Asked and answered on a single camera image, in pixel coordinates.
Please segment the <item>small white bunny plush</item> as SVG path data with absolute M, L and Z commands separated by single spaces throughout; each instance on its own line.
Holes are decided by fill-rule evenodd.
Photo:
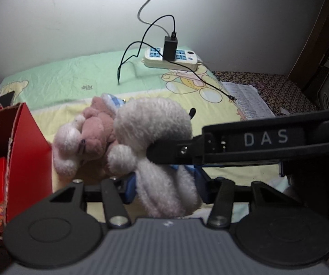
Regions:
M 79 169 L 79 145 L 86 118 L 78 114 L 72 122 L 61 125 L 52 143 L 53 165 L 60 177 L 73 178 Z

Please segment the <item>white printed paper sheet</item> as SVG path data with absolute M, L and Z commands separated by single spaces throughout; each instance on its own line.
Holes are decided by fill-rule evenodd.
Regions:
M 224 89 L 235 98 L 235 103 L 246 120 L 273 118 L 275 115 L 252 85 L 222 82 Z

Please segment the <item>black charger plug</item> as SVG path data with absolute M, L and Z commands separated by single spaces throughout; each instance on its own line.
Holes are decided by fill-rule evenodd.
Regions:
M 167 61 L 174 61 L 177 51 L 177 37 L 176 35 L 165 36 L 163 46 L 163 59 Z

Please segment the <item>large white fluffy plush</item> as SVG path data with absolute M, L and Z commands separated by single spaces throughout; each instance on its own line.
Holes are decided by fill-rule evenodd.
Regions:
M 165 97 L 132 99 L 116 112 L 118 143 L 108 154 L 108 167 L 118 176 L 135 174 L 136 193 L 151 217 L 184 217 L 202 203 L 177 146 L 193 138 L 195 114 Z

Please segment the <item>pastel cartoon bed sheet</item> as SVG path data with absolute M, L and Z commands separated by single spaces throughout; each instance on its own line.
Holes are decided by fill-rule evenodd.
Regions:
M 124 64 L 116 76 L 121 52 L 108 52 L 56 61 L 8 76 L 0 96 L 14 92 L 12 104 L 26 103 L 45 139 L 52 142 L 58 128 L 89 106 L 94 96 L 112 94 L 123 101 L 166 97 L 189 110 L 194 135 L 202 127 L 252 118 L 230 101 L 221 82 L 201 63 L 195 73 L 148 68 L 142 57 Z

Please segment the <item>red cardboard box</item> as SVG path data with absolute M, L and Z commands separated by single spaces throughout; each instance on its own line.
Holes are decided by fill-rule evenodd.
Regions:
M 11 219 L 52 193 L 51 156 L 25 103 L 0 107 L 0 240 Z

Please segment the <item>black phone on bed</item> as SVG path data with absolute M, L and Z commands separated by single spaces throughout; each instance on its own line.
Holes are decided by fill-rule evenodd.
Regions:
M 9 107 L 13 103 L 13 99 L 15 96 L 15 91 L 10 91 L 4 95 L 0 96 L 0 107 Z

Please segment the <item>pink teddy bear plush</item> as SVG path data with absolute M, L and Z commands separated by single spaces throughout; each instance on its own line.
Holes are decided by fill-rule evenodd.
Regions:
M 93 97 L 91 105 L 83 110 L 85 121 L 79 143 L 79 154 L 83 160 L 102 158 L 116 141 L 113 129 L 116 112 L 117 107 L 109 94 Z

